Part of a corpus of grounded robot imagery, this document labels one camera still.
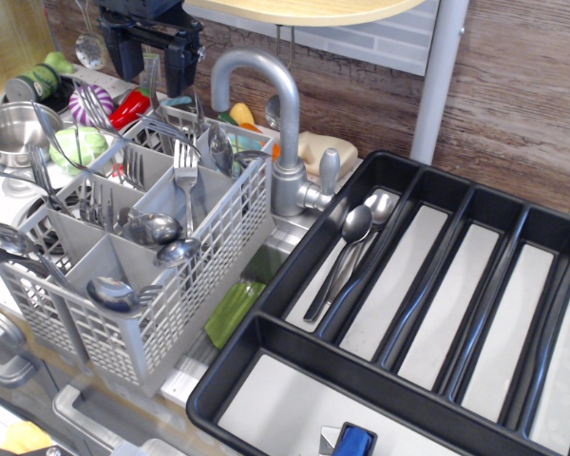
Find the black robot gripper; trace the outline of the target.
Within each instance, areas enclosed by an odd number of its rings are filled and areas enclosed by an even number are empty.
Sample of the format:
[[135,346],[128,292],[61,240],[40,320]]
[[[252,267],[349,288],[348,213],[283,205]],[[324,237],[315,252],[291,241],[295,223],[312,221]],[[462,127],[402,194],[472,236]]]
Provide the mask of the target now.
[[[169,98],[179,97],[194,84],[196,61],[204,52],[200,45],[203,25],[184,11],[183,1],[97,1],[97,5],[108,53],[123,80],[133,81],[143,71],[142,45],[148,45],[166,49]],[[176,47],[177,38],[183,40],[180,47]]]

